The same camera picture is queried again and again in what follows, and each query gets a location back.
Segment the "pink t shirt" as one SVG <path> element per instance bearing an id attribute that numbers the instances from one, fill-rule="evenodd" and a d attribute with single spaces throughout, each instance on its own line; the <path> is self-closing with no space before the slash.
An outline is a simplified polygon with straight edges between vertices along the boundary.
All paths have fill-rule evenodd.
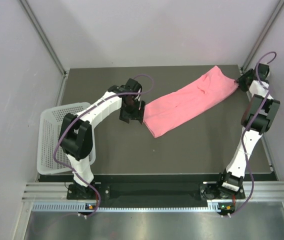
<path id="1" fill-rule="evenodd" d="M 234 79 L 214 66 L 183 88 L 148 103 L 144 123 L 154 138 L 161 137 L 224 101 L 237 88 Z"/>

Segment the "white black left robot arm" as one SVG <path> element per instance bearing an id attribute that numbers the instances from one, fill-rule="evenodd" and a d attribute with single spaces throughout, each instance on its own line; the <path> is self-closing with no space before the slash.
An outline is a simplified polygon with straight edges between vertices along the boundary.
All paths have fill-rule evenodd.
<path id="1" fill-rule="evenodd" d="M 90 154 L 95 149 L 94 129 L 98 124 L 117 110 L 120 110 L 121 121 L 143 123 L 146 103 L 141 100 L 142 90 L 142 85 L 130 78 L 125 85 L 111 86 L 99 100 L 85 110 L 64 116 L 57 146 L 61 147 L 70 161 L 73 185 L 69 190 L 73 194 L 84 199 L 95 194 Z"/>

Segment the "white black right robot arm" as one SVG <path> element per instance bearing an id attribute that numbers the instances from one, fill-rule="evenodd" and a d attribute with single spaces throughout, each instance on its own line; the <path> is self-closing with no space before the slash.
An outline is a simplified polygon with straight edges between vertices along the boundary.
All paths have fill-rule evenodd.
<path id="1" fill-rule="evenodd" d="M 253 150 L 269 131 L 280 108 L 281 102 L 273 98 L 269 91 L 270 74 L 268 64 L 258 63 L 237 79 L 239 88 L 251 95 L 251 100 L 242 119 L 242 132 L 232 160 L 215 185 L 215 192 L 221 198 L 235 195 L 243 186 L 245 172 Z"/>

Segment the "white perforated plastic basket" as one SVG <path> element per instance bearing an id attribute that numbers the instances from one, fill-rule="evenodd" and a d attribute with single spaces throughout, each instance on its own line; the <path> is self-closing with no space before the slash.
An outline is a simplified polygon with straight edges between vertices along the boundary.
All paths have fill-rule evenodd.
<path id="1" fill-rule="evenodd" d="M 63 119 L 66 114 L 74 115 L 89 106 L 88 102 L 78 102 L 52 107 L 41 113 L 37 145 L 37 171 L 39 174 L 62 174 L 70 170 L 68 167 L 56 163 L 53 159 L 53 153 L 60 138 Z"/>

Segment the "aluminium frame post right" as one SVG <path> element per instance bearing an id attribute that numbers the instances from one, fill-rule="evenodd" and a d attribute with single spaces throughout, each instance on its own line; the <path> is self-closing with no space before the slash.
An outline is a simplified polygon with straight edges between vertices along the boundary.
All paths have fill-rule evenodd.
<path id="1" fill-rule="evenodd" d="M 267 35 L 269 34 L 272 26 L 274 25 L 276 19 L 280 15 L 281 11 L 284 9 L 284 0 L 278 0 L 276 2 L 275 7 L 271 11 L 271 14 L 267 18 L 266 23 L 263 24 L 263 28 L 258 34 L 256 41 L 254 42 L 251 50 L 249 51 L 247 57 L 245 58 L 243 64 L 239 67 L 241 73 L 246 71 L 250 66 L 251 62 L 253 61 L 255 55 L 257 54 L 259 48 L 263 44 L 264 40 L 266 39 Z"/>

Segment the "aluminium frame post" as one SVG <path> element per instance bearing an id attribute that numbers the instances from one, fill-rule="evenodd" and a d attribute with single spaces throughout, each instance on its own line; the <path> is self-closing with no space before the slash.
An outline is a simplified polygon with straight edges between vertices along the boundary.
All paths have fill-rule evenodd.
<path id="1" fill-rule="evenodd" d="M 272 26 L 274 25 L 276 19 L 280 15 L 281 11 L 284 9 L 284 0 L 278 0 L 276 2 L 275 7 L 271 11 L 271 14 L 267 18 L 266 23 L 263 24 L 263 28 L 258 34 L 256 41 L 254 42 L 251 50 L 249 51 L 247 57 L 245 58 L 243 64 L 239 67 L 241 73 L 246 71 L 250 66 L 251 62 L 253 61 L 255 55 L 257 54 L 259 48 L 263 44 L 264 40 L 266 39 L 267 35 L 269 34 Z"/>
<path id="2" fill-rule="evenodd" d="M 25 14 L 27 15 L 28 19 L 30 20 L 39 39 L 41 40 L 42 44 L 44 45 L 51 59 L 53 60 L 58 71 L 61 73 L 62 76 L 65 76 L 67 74 L 67 70 L 63 67 L 61 61 L 59 60 L 58 55 L 56 54 L 52 44 L 50 43 L 49 38 L 47 37 L 47 34 L 43 30 L 29 2 L 27 0 L 18 0 L 18 2 L 21 5 L 22 9 L 24 10 Z"/>

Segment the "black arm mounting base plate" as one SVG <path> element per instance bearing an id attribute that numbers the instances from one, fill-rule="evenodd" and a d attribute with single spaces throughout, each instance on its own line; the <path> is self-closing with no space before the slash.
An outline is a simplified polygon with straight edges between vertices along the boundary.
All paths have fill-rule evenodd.
<path id="1" fill-rule="evenodd" d="M 200 207 L 207 200 L 245 199 L 243 180 L 237 191 L 222 187 L 221 174 L 96 175 L 89 187 L 68 186 L 68 200 L 84 200 L 106 208 Z"/>

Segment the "aluminium frame post left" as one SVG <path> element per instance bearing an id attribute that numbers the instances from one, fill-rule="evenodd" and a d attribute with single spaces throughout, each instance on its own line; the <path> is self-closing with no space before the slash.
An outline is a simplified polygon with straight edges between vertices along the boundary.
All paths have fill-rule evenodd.
<path id="1" fill-rule="evenodd" d="M 56 54 L 52 44 L 50 43 L 49 38 L 47 37 L 47 34 L 43 30 L 29 2 L 27 0 L 18 0 L 18 2 L 21 5 L 22 9 L 24 10 L 25 14 L 27 15 L 28 19 L 30 20 L 39 39 L 41 40 L 42 44 L 44 45 L 51 59 L 53 60 L 58 71 L 61 73 L 62 76 L 65 76 L 67 74 L 67 70 L 63 67 L 61 61 L 59 60 L 58 55 Z"/>

